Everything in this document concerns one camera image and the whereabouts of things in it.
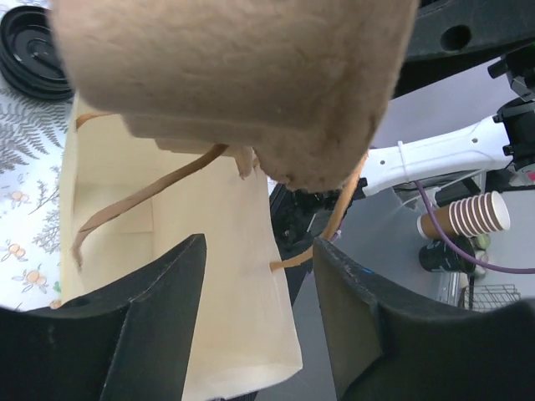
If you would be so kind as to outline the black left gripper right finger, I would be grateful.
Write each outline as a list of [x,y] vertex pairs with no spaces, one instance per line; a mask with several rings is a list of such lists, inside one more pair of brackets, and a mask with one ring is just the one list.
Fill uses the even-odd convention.
[[330,242],[313,273],[339,400],[531,400],[534,302],[472,312],[412,292]]

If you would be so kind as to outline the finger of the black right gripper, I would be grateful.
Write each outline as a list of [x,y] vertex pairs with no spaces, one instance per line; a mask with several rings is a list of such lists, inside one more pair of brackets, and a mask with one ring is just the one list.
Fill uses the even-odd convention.
[[393,97],[404,96],[533,42],[533,1],[424,1]]

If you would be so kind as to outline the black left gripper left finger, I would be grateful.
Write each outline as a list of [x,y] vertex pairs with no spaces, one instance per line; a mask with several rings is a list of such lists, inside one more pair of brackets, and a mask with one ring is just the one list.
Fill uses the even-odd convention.
[[2,310],[2,399],[181,399],[205,263],[195,234],[60,308]]

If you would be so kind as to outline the brown paper bag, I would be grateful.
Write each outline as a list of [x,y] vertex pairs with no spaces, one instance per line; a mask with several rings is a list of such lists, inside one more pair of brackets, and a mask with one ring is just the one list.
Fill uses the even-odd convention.
[[89,234],[96,212],[194,160],[73,103],[59,181],[65,306],[124,313],[99,400],[232,399],[302,369],[268,178],[223,156]]

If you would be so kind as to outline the single brown cup carrier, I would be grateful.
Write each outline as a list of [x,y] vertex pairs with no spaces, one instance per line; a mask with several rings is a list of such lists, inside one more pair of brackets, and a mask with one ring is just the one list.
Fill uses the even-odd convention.
[[291,189],[332,190],[371,145],[416,1],[54,1],[64,72],[132,134],[251,148]]

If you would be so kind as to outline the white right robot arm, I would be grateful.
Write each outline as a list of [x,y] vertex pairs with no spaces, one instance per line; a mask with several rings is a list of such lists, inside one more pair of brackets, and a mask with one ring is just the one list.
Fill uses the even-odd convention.
[[420,7],[395,96],[491,61],[517,95],[494,115],[429,139],[372,149],[355,191],[384,189],[459,171],[534,165],[534,3],[433,1]]

